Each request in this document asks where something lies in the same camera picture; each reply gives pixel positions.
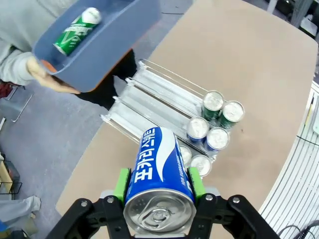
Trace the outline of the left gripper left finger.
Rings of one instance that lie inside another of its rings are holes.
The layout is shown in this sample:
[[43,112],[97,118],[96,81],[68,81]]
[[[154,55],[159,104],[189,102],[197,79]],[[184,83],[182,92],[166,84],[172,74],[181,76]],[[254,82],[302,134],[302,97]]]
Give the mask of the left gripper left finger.
[[85,198],[75,200],[47,238],[91,239],[101,227],[106,227],[103,238],[130,239],[123,211],[131,174],[131,169],[122,169],[115,190],[95,203]]

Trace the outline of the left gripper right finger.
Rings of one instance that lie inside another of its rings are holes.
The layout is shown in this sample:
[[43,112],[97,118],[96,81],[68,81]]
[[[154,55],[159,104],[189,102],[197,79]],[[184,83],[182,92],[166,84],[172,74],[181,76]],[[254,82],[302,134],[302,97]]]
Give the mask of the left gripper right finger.
[[253,205],[242,195],[223,199],[207,192],[198,170],[188,169],[195,196],[196,214],[188,233],[189,239],[210,238],[214,224],[222,225],[234,239],[275,239],[276,232],[269,226]]

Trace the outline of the person's right hand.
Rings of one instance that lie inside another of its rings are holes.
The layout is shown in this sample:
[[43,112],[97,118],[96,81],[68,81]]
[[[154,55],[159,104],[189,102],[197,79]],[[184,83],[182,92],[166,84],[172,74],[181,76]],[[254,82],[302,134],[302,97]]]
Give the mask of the person's right hand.
[[43,87],[50,88],[60,93],[80,94],[78,90],[49,75],[33,56],[28,58],[26,68],[30,75]]

